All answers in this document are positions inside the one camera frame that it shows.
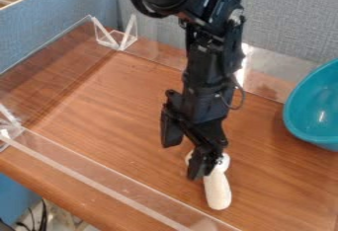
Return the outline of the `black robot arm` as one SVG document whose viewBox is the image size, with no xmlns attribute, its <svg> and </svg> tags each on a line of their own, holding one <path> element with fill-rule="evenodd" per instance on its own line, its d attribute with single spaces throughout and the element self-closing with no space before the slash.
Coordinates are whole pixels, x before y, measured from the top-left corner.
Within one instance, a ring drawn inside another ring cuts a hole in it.
<svg viewBox="0 0 338 231">
<path fill-rule="evenodd" d="M 187 177 L 196 180 L 212 172 L 228 144 L 223 119 L 239 107 L 233 93 L 243 90 L 235 72 L 244 53 L 245 23 L 241 0 L 130 0 L 141 14 L 163 19 L 176 16 L 184 29 L 187 64 L 183 89 L 167 91 L 161 110 L 161 145 L 172 147 L 187 138 L 193 150 Z"/>
</svg>

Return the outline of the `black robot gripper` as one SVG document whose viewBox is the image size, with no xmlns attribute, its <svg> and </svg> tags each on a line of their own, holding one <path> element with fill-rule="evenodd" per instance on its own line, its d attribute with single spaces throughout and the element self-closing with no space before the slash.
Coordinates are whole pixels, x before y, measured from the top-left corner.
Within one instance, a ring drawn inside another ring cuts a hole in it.
<svg viewBox="0 0 338 231">
<path fill-rule="evenodd" d="M 161 145 L 169 148 L 180 144 L 184 137 L 193 144 L 187 160 L 187 178 L 192 181 L 208 176 L 219 164 L 227 138 L 221 129 L 225 116 L 212 115 L 188 117 L 180 110 L 183 96 L 175 90 L 167 90 L 167 102 L 161 109 Z"/>
</svg>

